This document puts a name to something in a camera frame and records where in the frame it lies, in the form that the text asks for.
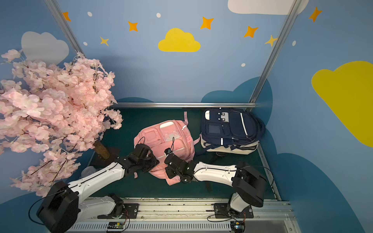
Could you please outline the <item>pink backpack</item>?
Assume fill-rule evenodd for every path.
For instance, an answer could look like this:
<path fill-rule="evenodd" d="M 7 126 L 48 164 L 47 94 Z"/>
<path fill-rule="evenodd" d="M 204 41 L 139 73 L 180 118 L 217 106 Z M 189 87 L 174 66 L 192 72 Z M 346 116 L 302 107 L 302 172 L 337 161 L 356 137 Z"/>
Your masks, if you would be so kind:
<path fill-rule="evenodd" d="M 195 145 L 200 139 L 194 140 L 188 129 L 187 112 L 184 112 L 184 120 L 167 120 L 142 129 L 134 138 L 134 144 L 149 146 L 159 164 L 150 171 L 150 174 L 158 179 L 166 180 L 168 185 L 179 183 L 180 177 L 169 178 L 166 174 L 165 150 L 170 148 L 179 158 L 190 162 L 194 158 Z"/>

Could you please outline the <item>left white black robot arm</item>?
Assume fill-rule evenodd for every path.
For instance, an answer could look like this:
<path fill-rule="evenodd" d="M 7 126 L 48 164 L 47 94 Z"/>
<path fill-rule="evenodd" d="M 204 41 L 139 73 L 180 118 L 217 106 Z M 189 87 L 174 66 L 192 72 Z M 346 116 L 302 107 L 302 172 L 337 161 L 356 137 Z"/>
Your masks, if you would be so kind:
<path fill-rule="evenodd" d="M 37 210 L 37 217 L 51 233 L 65 233 L 76 222 L 92 217 L 122 217 L 123 200 L 114 194 L 91 200 L 107 185 L 141 170 L 149 172 L 159 164 L 149 146 L 137 144 L 128 156 L 117 158 L 107 167 L 87 177 L 55 183 Z"/>

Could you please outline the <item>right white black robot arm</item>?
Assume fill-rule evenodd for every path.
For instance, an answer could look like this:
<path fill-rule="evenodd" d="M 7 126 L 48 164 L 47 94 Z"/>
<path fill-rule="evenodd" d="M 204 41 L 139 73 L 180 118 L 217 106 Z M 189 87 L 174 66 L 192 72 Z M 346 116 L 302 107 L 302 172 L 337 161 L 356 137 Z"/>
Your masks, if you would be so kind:
<path fill-rule="evenodd" d="M 238 216 L 249 206 L 261 208 L 264 205 L 266 177 L 246 162 L 231 166 L 218 166 L 203 162 L 182 160 L 173 153 L 165 159 L 168 178 L 178 176 L 183 183 L 215 182 L 234 188 L 227 207 L 218 209 L 221 214 Z"/>

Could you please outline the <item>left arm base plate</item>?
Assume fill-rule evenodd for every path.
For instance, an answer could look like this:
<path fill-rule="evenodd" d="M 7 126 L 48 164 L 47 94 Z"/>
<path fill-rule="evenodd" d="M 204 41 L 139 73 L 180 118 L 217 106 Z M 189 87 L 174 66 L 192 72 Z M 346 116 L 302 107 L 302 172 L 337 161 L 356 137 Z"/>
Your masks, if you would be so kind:
<path fill-rule="evenodd" d="M 139 212 L 139 204 L 124 203 L 117 204 L 111 213 L 99 215 L 97 219 L 136 219 Z"/>

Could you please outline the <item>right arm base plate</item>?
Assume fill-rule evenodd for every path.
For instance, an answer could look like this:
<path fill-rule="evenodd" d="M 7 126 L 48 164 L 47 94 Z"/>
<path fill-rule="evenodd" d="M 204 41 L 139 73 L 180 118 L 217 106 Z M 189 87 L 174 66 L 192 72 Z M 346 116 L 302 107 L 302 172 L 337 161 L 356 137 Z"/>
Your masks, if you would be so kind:
<path fill-rule="evenodd" d="M 213 204 L 214 217 L 217 219 L 226 218 L 254 218 L 254 213 L 251 205 L 248 205 L 243 211 L 238 212 L 230 207 L 227 203 Z"/>

